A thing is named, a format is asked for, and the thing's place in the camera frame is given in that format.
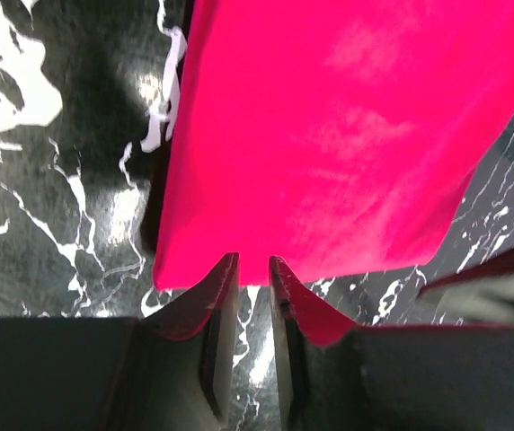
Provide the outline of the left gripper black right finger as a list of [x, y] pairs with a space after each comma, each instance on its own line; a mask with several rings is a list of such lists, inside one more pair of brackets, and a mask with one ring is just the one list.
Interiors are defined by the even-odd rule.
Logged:
[[514, 326], [366, 326], [269, 262], [285, 430], [514, 430]]

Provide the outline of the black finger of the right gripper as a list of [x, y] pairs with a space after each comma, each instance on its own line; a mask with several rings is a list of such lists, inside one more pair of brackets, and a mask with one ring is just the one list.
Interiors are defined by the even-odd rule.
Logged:
[[514, 324], [514, 248], [424, 286], [418, 302], [469, 321]]

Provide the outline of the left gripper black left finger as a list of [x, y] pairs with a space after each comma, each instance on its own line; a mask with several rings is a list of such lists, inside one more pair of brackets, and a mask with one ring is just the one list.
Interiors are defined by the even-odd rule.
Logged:
[[144, 319], [0, 318], [0, 430], [221, 430], [238, 260]]

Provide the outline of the pink red t shirt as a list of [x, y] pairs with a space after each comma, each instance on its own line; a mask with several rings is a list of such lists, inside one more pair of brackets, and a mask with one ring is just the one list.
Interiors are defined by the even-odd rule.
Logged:
[[514, 1], [198, 1], [154, 265], [422, 265], [514, 115]]

